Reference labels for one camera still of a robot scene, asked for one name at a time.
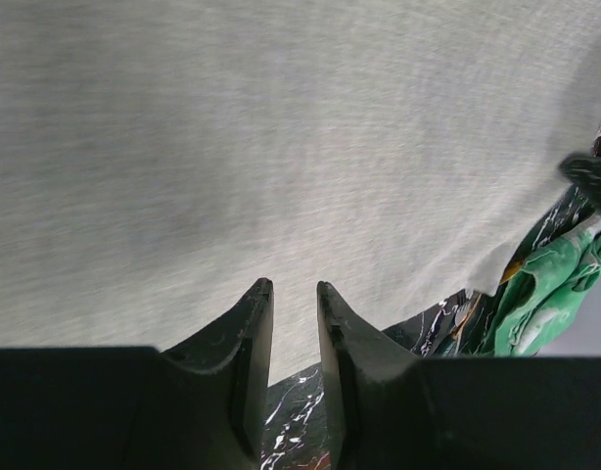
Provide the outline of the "grey cloth napkin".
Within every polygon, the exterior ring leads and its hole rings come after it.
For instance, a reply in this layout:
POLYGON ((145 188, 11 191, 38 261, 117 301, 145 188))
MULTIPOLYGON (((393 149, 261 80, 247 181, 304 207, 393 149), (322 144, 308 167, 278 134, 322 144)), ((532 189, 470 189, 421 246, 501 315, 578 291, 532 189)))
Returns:
POLYGON ((0 1, 0 347, 170 347, 273 281, 493 293, 601 121, 601 1, 0 1))

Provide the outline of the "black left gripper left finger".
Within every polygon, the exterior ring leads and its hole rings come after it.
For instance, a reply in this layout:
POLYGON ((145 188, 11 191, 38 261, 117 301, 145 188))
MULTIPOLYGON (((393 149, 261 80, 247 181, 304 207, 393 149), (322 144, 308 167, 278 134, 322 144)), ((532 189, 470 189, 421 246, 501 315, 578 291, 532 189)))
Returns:
POLYGON ((0 349, 0 469, 255 469, 271 281, 176 346, 0 349))

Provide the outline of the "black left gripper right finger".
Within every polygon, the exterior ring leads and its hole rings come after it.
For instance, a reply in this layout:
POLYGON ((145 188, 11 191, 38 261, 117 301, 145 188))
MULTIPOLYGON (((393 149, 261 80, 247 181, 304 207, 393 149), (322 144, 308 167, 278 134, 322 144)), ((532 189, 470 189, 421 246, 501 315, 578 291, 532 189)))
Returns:
POLYGON ((336 469, 601 469, 601 358, 421 357, 317 286, 336 469))

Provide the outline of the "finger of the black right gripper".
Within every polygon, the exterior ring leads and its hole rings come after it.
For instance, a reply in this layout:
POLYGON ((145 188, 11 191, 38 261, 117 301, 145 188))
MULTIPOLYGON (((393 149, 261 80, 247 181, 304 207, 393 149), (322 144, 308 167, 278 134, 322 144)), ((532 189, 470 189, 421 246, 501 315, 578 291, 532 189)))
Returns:
POLYGON ((601 157, 570 154, 560 163, 559 169, 601 212, 601 157))

